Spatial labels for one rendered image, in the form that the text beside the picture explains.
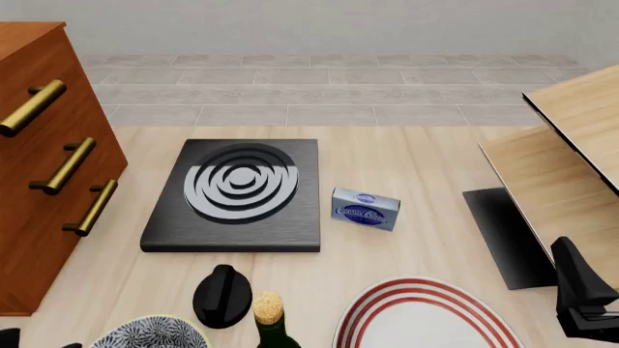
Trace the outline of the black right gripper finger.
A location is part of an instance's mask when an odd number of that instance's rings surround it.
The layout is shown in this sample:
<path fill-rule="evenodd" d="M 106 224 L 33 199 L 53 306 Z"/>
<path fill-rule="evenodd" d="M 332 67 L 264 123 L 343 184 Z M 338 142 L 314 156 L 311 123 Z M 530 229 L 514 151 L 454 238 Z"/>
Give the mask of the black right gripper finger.
<path fill-rule="evenodd" d="M 584 260 L 568 237 L 551 245 L 557 275 L 558 314 L 581 306 L 601 306 L 619 300 L 619 292 L 609 286 Z"/>

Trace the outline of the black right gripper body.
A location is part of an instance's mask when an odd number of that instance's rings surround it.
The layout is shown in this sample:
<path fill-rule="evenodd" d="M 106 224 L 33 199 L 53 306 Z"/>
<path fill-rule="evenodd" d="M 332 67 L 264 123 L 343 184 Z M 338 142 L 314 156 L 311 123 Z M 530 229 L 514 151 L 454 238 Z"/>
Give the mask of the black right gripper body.
<path fill-rule="evenodd" d="M 619 335 L 619 312 L 602 306 L 567 308 L 557 319 L 565 335 Z"/>

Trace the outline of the blue patterned bowl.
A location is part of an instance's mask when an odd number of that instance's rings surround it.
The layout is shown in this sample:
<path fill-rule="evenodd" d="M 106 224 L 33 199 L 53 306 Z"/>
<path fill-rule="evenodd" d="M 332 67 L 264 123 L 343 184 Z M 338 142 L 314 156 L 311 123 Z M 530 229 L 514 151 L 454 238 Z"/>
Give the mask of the blue patterned bowl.
<path fill-rule="evenodd" d="M 169 315 L 136 318 L 98 338 L 89 348 L 213 348 L 194 324 Z"/>

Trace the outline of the round black stove knob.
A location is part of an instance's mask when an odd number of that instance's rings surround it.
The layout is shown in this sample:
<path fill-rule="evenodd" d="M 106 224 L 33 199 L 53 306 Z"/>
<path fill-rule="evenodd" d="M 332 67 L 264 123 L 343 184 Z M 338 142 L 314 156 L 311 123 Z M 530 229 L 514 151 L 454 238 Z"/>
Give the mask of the round black stove knob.
<path fill-rule="evenodd" d="M 232 266 L 221 264 L 196 287 L 192 309 L 205 327 L 223 330 L 245 318 L 251 301 L 248 279 Z"/>

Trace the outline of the flat black stove plate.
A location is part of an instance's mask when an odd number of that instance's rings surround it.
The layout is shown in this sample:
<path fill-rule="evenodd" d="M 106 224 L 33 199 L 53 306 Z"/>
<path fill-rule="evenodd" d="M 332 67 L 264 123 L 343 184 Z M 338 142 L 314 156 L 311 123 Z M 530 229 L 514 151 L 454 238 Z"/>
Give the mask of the flat black stove plate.
<path fill-rule="evenodd" d="M 140 238 L 145 252 L 317 252 L 318 142 L 189 139 Z"/>

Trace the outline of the wooden cabinet with drawers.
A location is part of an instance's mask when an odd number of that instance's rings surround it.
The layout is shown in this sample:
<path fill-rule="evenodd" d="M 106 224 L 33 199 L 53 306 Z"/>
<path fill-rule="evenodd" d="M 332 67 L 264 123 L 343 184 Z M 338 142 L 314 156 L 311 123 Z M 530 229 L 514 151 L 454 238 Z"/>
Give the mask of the wooden cabinet with drawers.
<path fill-rule="evenodd" d="M 0 316 L 36 312 L 127 159 L 64 22 L 0 22 Z"/>

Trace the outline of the wooden cabinet drawer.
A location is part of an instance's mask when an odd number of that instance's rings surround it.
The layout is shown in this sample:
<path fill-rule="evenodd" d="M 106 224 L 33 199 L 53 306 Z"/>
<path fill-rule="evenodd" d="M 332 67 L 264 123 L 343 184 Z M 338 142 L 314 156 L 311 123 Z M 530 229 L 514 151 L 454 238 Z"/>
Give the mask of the wooden cabinet drawer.
<path fill-rule="evenodd" d="M 104 118 L 61 22 L 4 22 L 0 121 L 31 98 L 28 88 L 62 80 L 67 91 L 13 138 L 0 135 L 0 161 L 77 143 Z"/>
<path fill-rule="evenodd" d="M 61 188 L 48 188 L 57 170 L 79 146 L 96 146 Z M 88 80 L 57 77 L 0 88 L 0 259 L 34 251 L 61 226 L 76 222 L 91 202 L 98 171 L 116 178 L 108 158 L 113 132 Z"/>
<path fill-rule="evenodd" d="M 49 147 L 0 161 L 0 316 L 37 311 L 80 240 L 62 225 L 80 222 L 97 196 L 89 188 L 119 179 L 127 166 L 111 127 L 86 137 L 96 147 L 54 196 L 28 184 L 50 179 L 71 152 Z"/>

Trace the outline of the pale wooden rack black base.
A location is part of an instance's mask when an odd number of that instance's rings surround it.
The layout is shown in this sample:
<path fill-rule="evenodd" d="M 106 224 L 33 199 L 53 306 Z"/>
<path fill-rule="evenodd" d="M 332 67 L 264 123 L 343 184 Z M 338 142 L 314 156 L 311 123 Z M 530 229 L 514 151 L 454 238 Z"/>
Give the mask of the pale wooden rack black base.
<path fill-rule="evenodd" d="M 499 188 L 463 194 L 509 289 L 554 286 L 569 238 L 619 290 L 619 65 L 523 96 L 541 127 L 483 141 Z"/>

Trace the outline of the white plate with red rings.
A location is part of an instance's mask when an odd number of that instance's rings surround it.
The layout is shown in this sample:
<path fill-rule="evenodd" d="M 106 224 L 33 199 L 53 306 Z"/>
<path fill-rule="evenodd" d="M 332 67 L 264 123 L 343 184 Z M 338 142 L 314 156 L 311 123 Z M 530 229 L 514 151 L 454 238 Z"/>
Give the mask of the white plate with red rings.
<path fill-rule="evenodd" d="M 401 276 L 360 292 L 339 319 L 332 348 L 524 348 L 479 298 L 444 280 Z"/>

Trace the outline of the dark green bottle with cork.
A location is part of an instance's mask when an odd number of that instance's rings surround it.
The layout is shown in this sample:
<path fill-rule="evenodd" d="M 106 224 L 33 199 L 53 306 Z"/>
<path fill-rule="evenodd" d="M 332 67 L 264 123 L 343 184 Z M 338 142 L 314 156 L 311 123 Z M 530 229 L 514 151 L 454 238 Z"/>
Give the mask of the dark green bottle with cork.
<path fill-rule="evenodd" d="M 277 292 L 261 292 L 252 308 L 259 335 L 256 348 L 301 348 L 286 332 L 283 301 Z"/>

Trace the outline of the blue cream cheese box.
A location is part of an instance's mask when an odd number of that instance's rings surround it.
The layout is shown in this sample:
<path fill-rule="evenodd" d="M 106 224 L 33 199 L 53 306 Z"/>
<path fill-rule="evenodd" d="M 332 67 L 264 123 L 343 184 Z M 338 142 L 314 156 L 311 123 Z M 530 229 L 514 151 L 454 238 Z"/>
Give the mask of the blue cream cheese box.
<path fill-rule="evenodd" d="M 335 187 L 332 193 L 331 218 L 393 231 L 400 205 L 398 199 Z"/>

